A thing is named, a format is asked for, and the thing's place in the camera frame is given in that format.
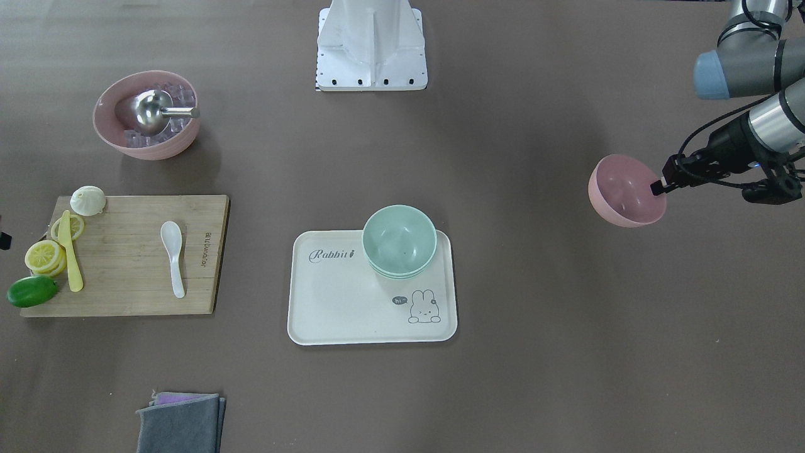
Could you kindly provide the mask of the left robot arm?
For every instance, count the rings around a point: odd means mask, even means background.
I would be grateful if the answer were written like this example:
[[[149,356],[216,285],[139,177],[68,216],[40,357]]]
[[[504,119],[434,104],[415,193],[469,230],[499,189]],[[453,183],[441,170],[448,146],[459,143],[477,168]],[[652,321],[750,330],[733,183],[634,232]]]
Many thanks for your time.
[[[757,96],[723,115],[699,151],[668,158],[655,196],[684,187],[724,186],[730,175],[759,167],[761,181],[737,184],[748,203],[784,204],[802,197],[804,79],[803,39],[781,37],[802,1],[733,1],[717,46],[698,56],[694,89],[701,99]]]

